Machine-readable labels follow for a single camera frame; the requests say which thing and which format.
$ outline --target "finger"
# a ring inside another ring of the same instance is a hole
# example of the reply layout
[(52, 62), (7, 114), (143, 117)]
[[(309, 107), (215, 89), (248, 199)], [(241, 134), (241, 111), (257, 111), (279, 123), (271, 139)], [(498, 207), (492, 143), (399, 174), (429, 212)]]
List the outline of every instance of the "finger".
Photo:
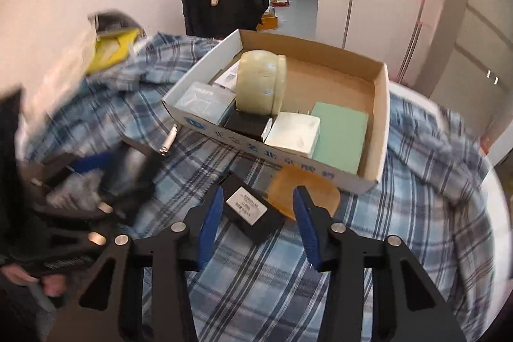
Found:
[(66, 291), (66, 276), (62, 274), (43, 277), (43, 288), (49, 297), (60, 297)]
[(18, 286), (24, 286), (28, 282), (38, 282), (39, 280), (32, 277), (23, 268), (17, 264), (5, 265), (2, 267), (2, 272), (9, 279)]

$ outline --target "barcode label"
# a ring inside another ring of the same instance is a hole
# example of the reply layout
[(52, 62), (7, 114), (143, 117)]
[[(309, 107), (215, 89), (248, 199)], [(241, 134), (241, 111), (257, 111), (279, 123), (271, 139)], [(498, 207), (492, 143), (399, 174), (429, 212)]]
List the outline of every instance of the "barcode label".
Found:
[(226, 200), (226, 203), (251, 226), (253, 226), (267, 211), (266, 206), (261, 204), (243, 187), (240, 187), (233, 195), (231, 195), (230, 198)]

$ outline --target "roll of clear tape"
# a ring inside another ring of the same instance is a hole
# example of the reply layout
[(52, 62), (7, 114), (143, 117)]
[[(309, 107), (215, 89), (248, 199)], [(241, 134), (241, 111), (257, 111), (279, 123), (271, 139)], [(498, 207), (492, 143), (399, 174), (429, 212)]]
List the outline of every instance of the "roll of clear tape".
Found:
[(280, 113), (287, 79), (287, 59), (269, 51), (242, 54), (237, 70), (237, 109), (256, 115)]

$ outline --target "plaid fabric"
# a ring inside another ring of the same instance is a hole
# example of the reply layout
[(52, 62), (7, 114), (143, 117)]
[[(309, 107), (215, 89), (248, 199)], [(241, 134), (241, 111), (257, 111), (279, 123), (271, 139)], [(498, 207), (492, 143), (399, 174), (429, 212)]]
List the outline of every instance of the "plaid fabric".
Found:
[[(160, 99), (214, 45), (157, 35), (136, 59), (87, 78), (75, 98), (28, 147), (40, 160), (63, 150), (102, 151), (124, 133), (158, 149), (172, 120)], [(444, 111), (450, 132), (410, 102), (391, 97), (391, 128), (381, 183), (362, 196), (342, 193), (335, 216), (358, 234), (400, 236), (420, 260), (469, 341), (483, 331), (493, 279), (492, 231), (479, 186), (486, 175), (478, 144), (461, 118)], [(201, 203), (226, 170), (265, 193), (278, 169), (251, 155), (182, 128), (155, 197), (129, 232), (156, 234)], [(328, 273), (306, 259), (297, 225), (287, 221), (261, 246), (223, 219), (214, 256), (189, 273), (189, 294), (200, 341), (315, 341), (324, 311)], [(144, 311), (151, 315), (151, 271), (144, 278)], [(370, 340), (371, 274), (365, 274), (362, 340)]]

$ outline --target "blue logo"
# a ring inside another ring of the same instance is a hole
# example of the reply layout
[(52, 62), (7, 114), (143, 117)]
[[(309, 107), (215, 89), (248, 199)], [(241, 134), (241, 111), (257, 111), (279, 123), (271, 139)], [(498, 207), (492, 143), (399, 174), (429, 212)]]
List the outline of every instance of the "blue logo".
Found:
[(199, 123), (198, 121), (195, 121), (194, 119), (191, 119), (191, 118), (184, 118), (184, 119), (195, 128), (198, 128), (198, 129), (206, 128), (202, 123)]

